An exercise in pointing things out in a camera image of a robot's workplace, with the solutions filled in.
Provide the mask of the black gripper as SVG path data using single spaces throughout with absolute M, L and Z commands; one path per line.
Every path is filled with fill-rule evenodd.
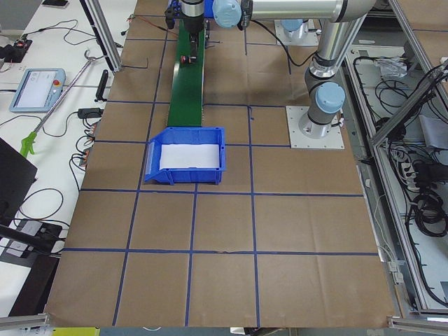
M 184 29 L 190 34 L 190 58 L 197 58 L 198 33 L 204 28 L 204 1 L 170 1 L 164 12 L 169 29 L 174 28 L 175 20 L 182 20 Z

